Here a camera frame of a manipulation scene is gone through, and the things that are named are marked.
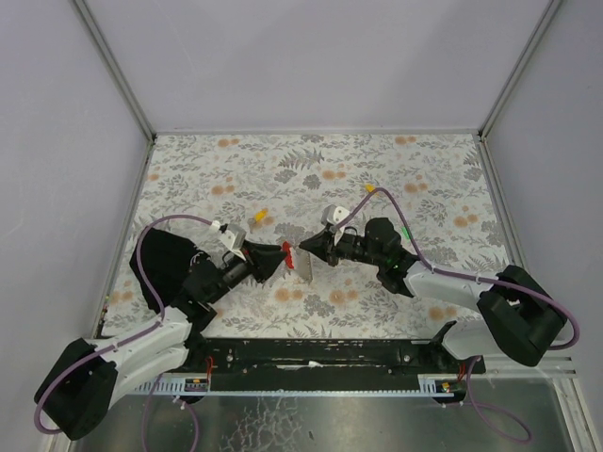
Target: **white wall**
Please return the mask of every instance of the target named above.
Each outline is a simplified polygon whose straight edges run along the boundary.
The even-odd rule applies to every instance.
[[[603,435],[603,2],[568,0],[489,139],[530,268],[576,314]]]
[[[89,0],[158,131],[473,128],[547,0]]]
[[[144,140],[66,0],[0,16],[0,450],[35,451],[33,395],[88,335]]]

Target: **purple cable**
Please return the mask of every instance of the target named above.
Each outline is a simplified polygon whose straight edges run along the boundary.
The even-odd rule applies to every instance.
[[[471,360],[471,364],[469,365],[469,369],[467,370],[467,376],[466,376],[466,378],[467,378],[467,396],[469,397],[469,403],[473,406],[473,409],[478,414],[478,416],[480,417],[480,419],[484,422],[484,424],[486,426],[488,426],[490,429],[492,429],[498,435],[500,435],[503,438],[506,438],[507,440],[512,441],[512,442],[514,442],[516,444],[529,444],[529,443],[531,443],[532,433],[531,433],[530,427],[528,427],[528,425],[524,421],[522,421],[521,419],[519,419],[519,417],[517,417],[512,412],[510,412],[508,410],[505,410],[504,408],[497,407],[496,405],[492,405],[490,403],[476,402],[475,399],[473,398],[473,388],[471,388],[471,375],[473,373],[473,366],[479,360],[480,360],[479,356],[474,357],[473,360]],[[526,433],[528,433],[528,438],[525,438],[525,439],[523,439],[523,438],[516,438],[516,437],[510,435],[509,433],[506,433],[506,432],[502,431],[500,428],[498,428],[497,426],[495,426],[492,423],[492,421],[490,421],[490,419],[488,419],[483,414],[483,412],[481,412],[482,409],[491,410],[493,412],[498,412],[500,414],[504,414],[505,416],[510,417],[522,429],[524,429],[526,431]]]
[[[413,237],[413,234],[411,233],[411,228],[408,224],[408,221],[406,220],[406,217],[404,216],[404,214],[402,214],[402,211],[400,210],[398,203],[396,202],[396,200],[394,199],[392,194],[389,191],[387,191],[385,188],[377,187],[374,190],[372,190],[370,193],[368,193],[365,196],[365,198],[360,201],[360,203],[356,206],[356,208],[354,210],[352,210],[351,213],[347,217],[345,217],[344,219],[342,219],[339,223],[337,223],[335,225],[335,228],[339,229],[342,226],[345,226],[346,224],[348,224],[351,221],[351,219],[354,218],[358,214],[358,212],[360,212],[360,209],[362,209],[365,206],[365,204],[368,202],[368,200],[370,200],[370,198],[373,195],[375,195],[376,193],[379,193],[379,192],[381,192],[385,196],[387,196],[387,198],[389,198],[389,201],[391,201],[392,204],[394,205],[396,212],[398,212],[399,219],[402,220],[402,223],[404,224],[404,227],[406,228],[406,232],[408,233],[408,237],[410,238],[410,241],[413,244],[413,248],[415,249],[416,256],[419,258],[421,263],[426,268],[433,271],[434,273],[438,273],[438,274],[444,275],[444,276],[459,278],[461,280],[466,280],[466,281],[479,281],[480,283],[490,283],[490,284],[494,284],[494,285],[499,285],[501,287],[506,287],[508,289],[517,290],[517,291],[523,292],[524,294],[527,294],[531,297],[539,299],[539,300],[545,302],[546,304],[551,305],[553,308],[555,308],[555,310],[559,311],[560,313],[562,313],[563,315],[565,315],[567,317],[567,319],[569,320],[569,323],[572,325],[574,335],[565,344],[560,344],[558,346],[551,346],[549,348],[549,350],[563,350],[566,348],[570,348],[571,346],[576,344],[576,342],[580,338],[580,327],[579,327],[578,321],[576,320],[574,315],[572,315],[572,313],[570,313],[567,310],[567,308],[565,308],[558,301],[555,301],[551,297],[547,297],[546,295],[543,295],[534,290],[528,289],[527,287],[523,287],[518,284],[513,284],[512,282],[505,282],[505,281],[495,280],[492,278],[479,278],[478,275],[467,275],[466,273],[444,270],[444,269],[438,268],[437,266],[433,266],[425,258],[425,256],[423,255],[423,252],[421,252],[420,247],[416,243],[415,238]]]
[[[161,316],[161,320],[155,322],[151,327],[147,328],[146,330],[143,330],[137,334],[134,334],[133,336],[123,339],[122,341],[117,343],[117,346],[111,345],[111,346],[108,346],[105,348],[101,348],[100,350],[94,351],[90,355],[85,356],[84,358],[82,358],[79,361],[76,361],[75,363],[73,363],[72,365],[67,367],[63,372],[61,372],[58,375],[58,377],[56,377],[53,380],[53,382],[48,385],[48,387],[46,388],[46,391],[44,391],[44,393],[41,395],[40,401],[38,402],[38,405],[36,406],[36,410],[34,411],[34,424],[35,424],[36,428],[38,429],[38,431],[40,431],[41,433],[45,433],[46,435],[57,435],[61,432],[61,430],[59,428],[51,429],[51,428],[46,428],[45,426],[42,425],[41,410],[42,410],[42,407],[44,406],[44,404],[46,403],[46,400],[48,400],[48,397],[50,396],[50,394],[52,394],[53,391],[55,391],[55,389],[58,387],[58,385],[64,379],[66,379],[67,376],[69,376],[75,369],[84,365],[88,361],[91,361],[94,358],[104,355],[105,353],[107,353],[111,350],[114,350],[116,348],[123,347],[127,344],[130,344],[131,342],[134,342],[137,339],[139,339],[143,336],[146,336],[150,332],[155,331],[157,328],[159,328],[159,326],[161,326],[161,322],[163,321],[163,319],[165,317],[165,306],[163,304],[163,301],[161,300],[161,297],[159,296],[159,294],[157,293],[157,291],[155,290],[155,288],[149,281],[147,274],[144,272],[144,269],[142,268],[142,262],[141,262],[141,258],[140,258],[140,250],[141,250],[142,240],[144,240],[144,237],[147,235],[147,233],[149,233],[149,231],[151,231],[151,229],[155,225],[162,223],[163,221],[167,221],[169,219],[193,219],[195,221],[199,221],[199,222],[207,224],[207,225],[211,224],[211,221],[208,221],[205,218],[195,217],[193,215],[186,215],[186,214],[168,215],[166,217],[158,218],[155,221],[151,222],[149,225],[147,225],[146,228],[144,228],[144,230],[140,234],[139,242],[136,245],[137,266],[139,268],[139,272],[140,272],[140,276],[141,276],[142,280],[144,281],[144,283],[147,285],[147,287],[153,294],[153,297],[155,298],[157,305],[159,306],[159,313]]]
[[[147,444],[147,422],[149,419],[149,408],[151,407],[151,397],[153,396],[153,393],[155,392],[157,386],[159,385],[159,382],[161,381],[161,375],[162,374],[159,374],[155,380],[155,383],[153,383],[151,392],[149,393],[149,396],[147,397],[147,400],[144,403],[144,412],[142,412],[142,431],[140,435],[142,440],[142,449],[144,450],[144,452],[149,452],[149,445]],[[197,443],[199,442],[199,435],[201,430],[199,428],[199,420],[197,419],[197,414],[190,407],[190,405],[188,405],[187,402],[182,403],[183,406],[188,410],[188,412],[192,416],[192,423],[195,426],[195,438],[193,439],[192,446],[190,447],[190,452],[194,452],[194,450],[197,448]]]

